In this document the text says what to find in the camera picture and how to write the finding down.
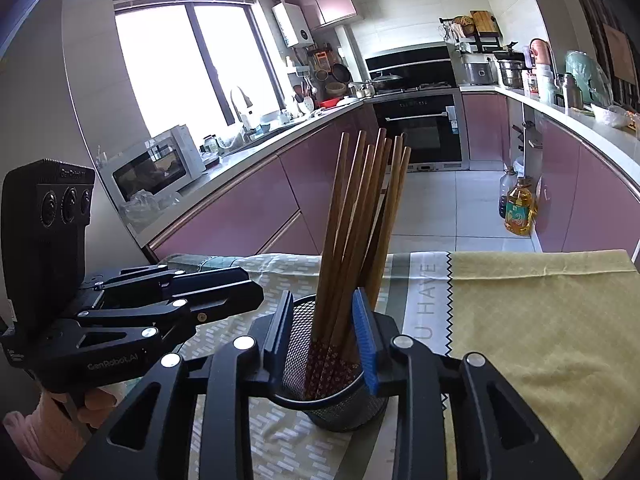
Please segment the left human hand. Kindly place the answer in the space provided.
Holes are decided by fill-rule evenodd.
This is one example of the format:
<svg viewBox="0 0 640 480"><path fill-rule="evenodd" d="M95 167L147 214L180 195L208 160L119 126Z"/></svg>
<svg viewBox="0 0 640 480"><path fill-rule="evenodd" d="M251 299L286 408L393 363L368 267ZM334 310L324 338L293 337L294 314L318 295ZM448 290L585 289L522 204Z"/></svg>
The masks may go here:
<svg viewBox="0 0 640 480"><path fill-rule="evenodd" d="M124 396L122 385L89 390L85 406L77 411L78 420L98 429ZM78 427L61 411L66 400L66 393L42 390L30 414L13 411L2 419L10 441L39 479L61 478L85 445Z"/></svg>

